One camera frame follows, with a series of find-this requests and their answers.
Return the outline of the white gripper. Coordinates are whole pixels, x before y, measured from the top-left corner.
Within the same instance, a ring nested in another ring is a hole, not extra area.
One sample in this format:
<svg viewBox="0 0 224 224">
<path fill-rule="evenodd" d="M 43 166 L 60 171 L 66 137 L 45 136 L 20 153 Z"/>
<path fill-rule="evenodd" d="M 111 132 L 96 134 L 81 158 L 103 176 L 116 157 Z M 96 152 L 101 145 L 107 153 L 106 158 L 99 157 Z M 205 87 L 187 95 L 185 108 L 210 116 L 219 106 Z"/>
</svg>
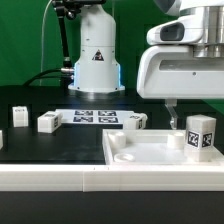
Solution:
<svg viewBox="0 0 224 224">
<path fill-rule="evenodd" d="M 140 59 L 137 92 L 144 99 L 166 99 L 176 130 L 176 99 L 224 99 L 224 58 L 195 58 L 190 46 L 150 47 Z"/>
</svg>

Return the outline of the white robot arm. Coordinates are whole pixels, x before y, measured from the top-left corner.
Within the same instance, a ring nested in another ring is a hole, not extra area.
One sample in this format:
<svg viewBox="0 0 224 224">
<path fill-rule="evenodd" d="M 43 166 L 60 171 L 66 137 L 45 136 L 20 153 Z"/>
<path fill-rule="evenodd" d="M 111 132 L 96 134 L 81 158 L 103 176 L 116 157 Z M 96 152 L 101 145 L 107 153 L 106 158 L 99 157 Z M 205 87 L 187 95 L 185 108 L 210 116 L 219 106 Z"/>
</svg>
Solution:
<svg viewBox="0 0 224 224">
<path fill-rule="evenodd" d="M 147 33 L 137 92 L 144 99 L 164 99 L 177 127 L 179 99 L 224 99 L 224 0 L 153 0 L 176 19 Z M 100 5 L 81 11 L 81 51 L 69 89 L 92 99 L 122 91 L 115 60 L 114 19 Z"/>
</svg>

